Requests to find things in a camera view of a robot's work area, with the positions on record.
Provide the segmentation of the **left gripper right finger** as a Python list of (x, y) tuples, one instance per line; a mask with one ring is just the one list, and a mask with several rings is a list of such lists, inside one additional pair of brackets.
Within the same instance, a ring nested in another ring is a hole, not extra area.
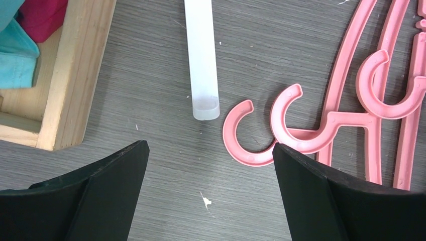
[(284, 144), (273, 159), (293, 240), (425, 240), (425, 193), (359, 179)]

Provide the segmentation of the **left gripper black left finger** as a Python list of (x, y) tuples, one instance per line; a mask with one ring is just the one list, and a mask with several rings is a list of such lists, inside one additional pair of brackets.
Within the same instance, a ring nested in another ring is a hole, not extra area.
[(129, 146), (27, 189), (1, 191), (1, 240), (126, 240), (149, 147)]

